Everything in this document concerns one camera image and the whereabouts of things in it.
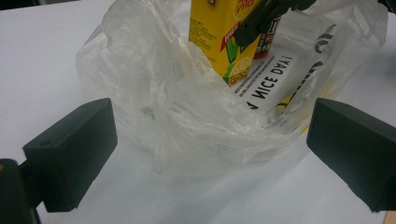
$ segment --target translucent plastic bag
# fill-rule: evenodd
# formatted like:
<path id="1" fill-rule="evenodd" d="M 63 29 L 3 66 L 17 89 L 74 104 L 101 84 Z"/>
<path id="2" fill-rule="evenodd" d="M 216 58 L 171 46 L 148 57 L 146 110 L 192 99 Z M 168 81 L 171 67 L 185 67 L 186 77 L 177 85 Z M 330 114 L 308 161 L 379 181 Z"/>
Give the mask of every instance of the translucent plastic bag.
<path id="1" fill-rule="evenodd" d="M 295 76 L 310 77 L 274 116 L 249 109 L 180 37 L 169 18 L 186 29 L 187 11 L 175 14 L 186 3 L 117 0 L 77 57 L 83 88 L 112 99 L 119 131 L 154 152 L 160 174 L 221 174 L 279 154 L 308 124 L 316 98 L 336 96 L 384 44 L 388 21 L 375 0 L 318 0 L 283 16 L 274 44 L 298 55 Z"/>

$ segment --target yellow juice carton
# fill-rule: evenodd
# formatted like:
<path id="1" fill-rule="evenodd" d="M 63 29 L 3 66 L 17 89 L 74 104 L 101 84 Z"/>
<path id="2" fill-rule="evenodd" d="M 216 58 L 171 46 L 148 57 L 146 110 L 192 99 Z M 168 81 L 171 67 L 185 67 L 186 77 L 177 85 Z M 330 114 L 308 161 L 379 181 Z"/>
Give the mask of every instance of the yellow juice carton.
<path id="1" fill-rule="evenodd" d="M 260 0 L 192 0 L 189 40 L 232 86 L 248 76 L 259 42 L 238 46 L 233 33 Z"/>

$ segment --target white plastic bag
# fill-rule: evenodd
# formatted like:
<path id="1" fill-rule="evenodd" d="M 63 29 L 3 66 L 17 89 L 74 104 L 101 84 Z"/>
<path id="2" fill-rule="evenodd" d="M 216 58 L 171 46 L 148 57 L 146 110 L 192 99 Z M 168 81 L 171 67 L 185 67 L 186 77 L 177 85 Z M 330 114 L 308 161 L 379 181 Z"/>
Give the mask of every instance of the white plastic bag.
<path id="1" fill-rule="evenodd" d="M 272 116 L 250 110 L 180 37 L 169 18 L 187 15 L 179 27 L 188 24 L 186 10 L 174 13 L 182 3 L 117 0 L 77 57 L 83 88 L 112 99 L 119 131 L 152 150 L 155 170 L 168 175 L 221 174 L 273 158 L 306 127 L 316 98 L 333 98 L 384 44 L 388 21 L 375 0 L 318 0 L 286 14 L 275 44 L 299 55 L 295 76 L 310 77 Z"/>

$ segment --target white table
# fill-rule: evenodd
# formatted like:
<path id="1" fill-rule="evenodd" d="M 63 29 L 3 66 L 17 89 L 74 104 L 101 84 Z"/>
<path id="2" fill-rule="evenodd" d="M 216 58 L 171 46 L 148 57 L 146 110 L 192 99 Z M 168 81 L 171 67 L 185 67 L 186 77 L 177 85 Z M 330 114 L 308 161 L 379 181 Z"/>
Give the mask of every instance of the white table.
<path id="1" fill-rule="evenodd" d="M 113 0 L 0 11 L 0 157 L 86 102 L 76 52 Z M 386 46 L 338 100 L 396 126 L 396 17 Z M 303 134 L 275 159 L 228 175 L 173 178 L 151 172 L 153 156 L 124 136 L 79 208 L 43 223 L 382 223 L 306 146 Z"/>

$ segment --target juice box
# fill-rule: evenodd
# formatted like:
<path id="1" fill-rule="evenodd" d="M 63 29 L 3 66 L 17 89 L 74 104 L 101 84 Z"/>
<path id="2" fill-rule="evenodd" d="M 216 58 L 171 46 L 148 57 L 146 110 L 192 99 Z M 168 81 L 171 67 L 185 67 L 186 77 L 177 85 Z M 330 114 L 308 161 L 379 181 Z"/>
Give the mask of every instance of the juice box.
<path id="1" fill-rule="evenodd" d="M 233 37 L 260 0 L 192 0 L 189 40 L 197 45 L 228 85 L 248 76 L 260 37 L 238 46 Z"/>

